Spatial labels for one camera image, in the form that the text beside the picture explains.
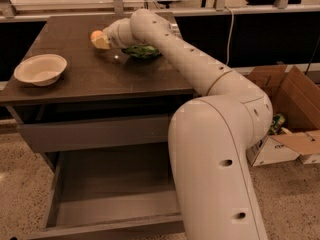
table drawer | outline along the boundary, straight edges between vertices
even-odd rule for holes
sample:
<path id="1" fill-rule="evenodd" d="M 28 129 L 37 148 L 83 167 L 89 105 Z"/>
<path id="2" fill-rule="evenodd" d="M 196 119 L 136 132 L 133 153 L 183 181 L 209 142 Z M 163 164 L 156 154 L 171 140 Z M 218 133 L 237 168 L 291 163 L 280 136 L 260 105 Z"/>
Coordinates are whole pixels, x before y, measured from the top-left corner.
<path id="1" fill-rule="evenodd" d="M 169 115 L 20 125 L 33 152 L 81 150 L 167 141 Z"/>
<path id="2" fill-rule="evenodd" d="M 167 143 L 62 152 L 44 226 L 29 239 L 183 232 Z"/>

black wall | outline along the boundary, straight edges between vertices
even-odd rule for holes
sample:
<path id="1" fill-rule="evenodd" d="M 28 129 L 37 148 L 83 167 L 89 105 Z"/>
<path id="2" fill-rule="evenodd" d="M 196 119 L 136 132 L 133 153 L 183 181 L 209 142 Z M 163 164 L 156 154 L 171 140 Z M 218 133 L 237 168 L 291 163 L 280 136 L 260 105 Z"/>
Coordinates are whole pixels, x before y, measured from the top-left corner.
<path id="1" fill-rule="evenodd" d="M 176 17 L 183 38 L 226 62 L 230 15 Z M 320 12 L 235 15 L 230 67 L 309 63 L 320 36 Z M 313 62 L 320 62 L 320 47 Z"/>
<path id="2" fill-rule="evenodd" d="M 7 81 L 45 22 L 0 23 L 0 81 Z"/>

table top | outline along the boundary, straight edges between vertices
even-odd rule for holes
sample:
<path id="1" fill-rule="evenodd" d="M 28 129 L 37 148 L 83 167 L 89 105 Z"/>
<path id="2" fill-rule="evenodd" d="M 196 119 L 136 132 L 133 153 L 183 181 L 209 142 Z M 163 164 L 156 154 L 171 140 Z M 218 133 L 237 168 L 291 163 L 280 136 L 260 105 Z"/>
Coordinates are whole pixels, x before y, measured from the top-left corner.
<path id="1" fill-rule="evenodd" d="M 175 23 L 171 14 L 163 14 Z M 131 97 L 188 94 L 190 84 L 163 56 L 141 60 L 120 49 L 96 49 L 92 31 L 119 19 L 114 15 L 51 17 L 24 59 L 40 54 L 58 54 L 67 60 L 60 79 L 36 87 L 11 77 L 0 93 L 2 105 L 48 104 Z"/>

cardboard box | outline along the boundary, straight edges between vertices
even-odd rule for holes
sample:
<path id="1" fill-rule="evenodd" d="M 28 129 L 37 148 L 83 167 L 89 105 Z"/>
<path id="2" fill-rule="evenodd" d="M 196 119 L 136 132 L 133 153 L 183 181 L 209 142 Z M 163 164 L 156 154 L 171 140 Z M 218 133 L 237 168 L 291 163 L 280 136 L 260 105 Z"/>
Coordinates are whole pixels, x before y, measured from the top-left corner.
<path id="1" fill-rule="evenodd" d="M 258 85 L 272 100 L 282 80 L 286 76 L 287 65 L 256 67 L 248 75 L 248 79 Z"/>
<path id="2" fill-rule="evenodd" d="M 287 118 L 286 127 L 294 133 L 266 136 L 247 151 L 249 162 L 257 166 L 292 161 L 299 157 L 304 164 L 319 163 L 320 89 L 297 67 L 293 67 L 277 90 L 274 92 L 272 89 L 269 94 L 274 114 L 284 114 Z"/>

green vegetable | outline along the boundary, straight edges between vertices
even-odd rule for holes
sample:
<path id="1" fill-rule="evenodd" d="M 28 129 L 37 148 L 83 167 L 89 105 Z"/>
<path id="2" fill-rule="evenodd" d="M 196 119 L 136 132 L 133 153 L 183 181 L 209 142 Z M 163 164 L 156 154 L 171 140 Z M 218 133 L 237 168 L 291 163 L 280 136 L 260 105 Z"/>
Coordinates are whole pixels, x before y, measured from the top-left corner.
<path id="1" fill-rule="evenodd" d="M 273 116 L 272 124 L 268 131 L 268 135 L 277 135 L 281 127 L 283 126 L 283 124 L 286 122 L 286 120 L 287 119 L 283 114 L 281 113 L 275 114 Z"/>
<path id="2" fill-rule="evenodd" d="M 130 46 L 122 49 L 122 52 L 139 59 L 150 59 L 160 55 L 160 52 L 150 45 Z"/>

